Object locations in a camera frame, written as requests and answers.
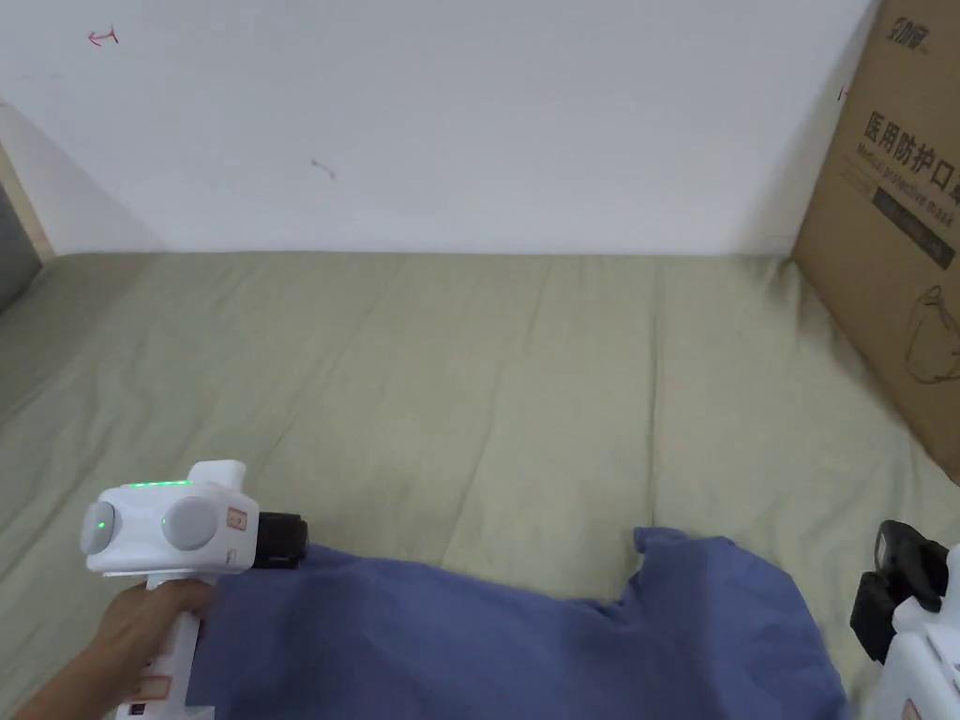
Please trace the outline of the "person's left hand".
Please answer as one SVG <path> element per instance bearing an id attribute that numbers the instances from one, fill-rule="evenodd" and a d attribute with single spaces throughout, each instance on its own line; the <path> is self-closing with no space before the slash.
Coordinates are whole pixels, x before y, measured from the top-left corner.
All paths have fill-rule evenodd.
<path id="1" fill-rule="evenodd" d="M 145 585 L 120 592 L 99 624 L 91 644 L 102 686 L 102 710 L 115 708 L 154 661 L 183 614 L 203 618 L 214 589 L 199 579 L 173 579 L 149 590 Z"/>

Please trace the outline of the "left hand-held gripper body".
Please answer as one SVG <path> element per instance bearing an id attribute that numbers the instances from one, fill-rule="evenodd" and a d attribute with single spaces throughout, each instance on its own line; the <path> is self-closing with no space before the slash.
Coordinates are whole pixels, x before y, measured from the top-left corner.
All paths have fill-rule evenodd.
<path id="1" fill-rule="evenodd" d="M 87 568 L 104 577 L 144 578 L 150 591 L 173 579 L 215 585 L 252 568 L 296 568 L 308 554 L 306 521 L 261 510 L 243 489 L 246 472 L 239 459 L 206 459 L 181 480 L 103 491 L 84 515 Z M 188 703 L 200 627 L 191 613 L 177 617 L 117 718 L 215 718 L 213 707 Z"/>

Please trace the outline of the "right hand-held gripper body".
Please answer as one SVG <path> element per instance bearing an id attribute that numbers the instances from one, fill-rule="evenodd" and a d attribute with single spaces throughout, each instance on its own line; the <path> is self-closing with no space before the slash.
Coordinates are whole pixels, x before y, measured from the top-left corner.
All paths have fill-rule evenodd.
<path id="1" fill-rule="evenodd" d="M 904 522 L 880 523 L 850 628 L 881 665 L 869 719 L 959 716 L 959 548 Z"/>

